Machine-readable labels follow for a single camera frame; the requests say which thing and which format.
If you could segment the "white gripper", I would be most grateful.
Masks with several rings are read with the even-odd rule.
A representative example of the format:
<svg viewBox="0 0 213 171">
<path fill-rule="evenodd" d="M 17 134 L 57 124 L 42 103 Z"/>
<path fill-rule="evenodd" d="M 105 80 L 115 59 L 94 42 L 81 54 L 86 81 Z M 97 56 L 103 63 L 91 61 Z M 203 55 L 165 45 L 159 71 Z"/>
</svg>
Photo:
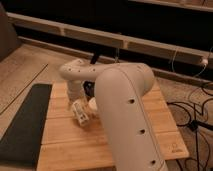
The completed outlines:
<svg viewBox="0 0 213 171">
<path fill-rule="evenodd" d="M 71 109 L 74 113 L 75 118 L 78 120 L 80 126 L 86 126 L 89 123 L 90 119 L 86 114 L 83 107 L 83 103 L 80 99 L 75 100 L 72 103 Z"/>
</svg>

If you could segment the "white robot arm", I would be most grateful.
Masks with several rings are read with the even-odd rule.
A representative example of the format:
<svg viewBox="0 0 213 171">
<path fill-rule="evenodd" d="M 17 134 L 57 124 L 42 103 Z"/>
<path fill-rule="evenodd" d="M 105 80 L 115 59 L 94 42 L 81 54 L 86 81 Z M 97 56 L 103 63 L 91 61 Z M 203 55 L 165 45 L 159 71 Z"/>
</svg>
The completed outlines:
<svg viewBox="0 0 213 171">
<path fill-rule="evenodd" d="M 62 65 L 68 82 L 91 81 L 101 123 L 117 171 L 168 171 L 142 96 L 154 85 L 152 69 L 144 63 L 86 66 L 80 59 Z"/>
</svg>

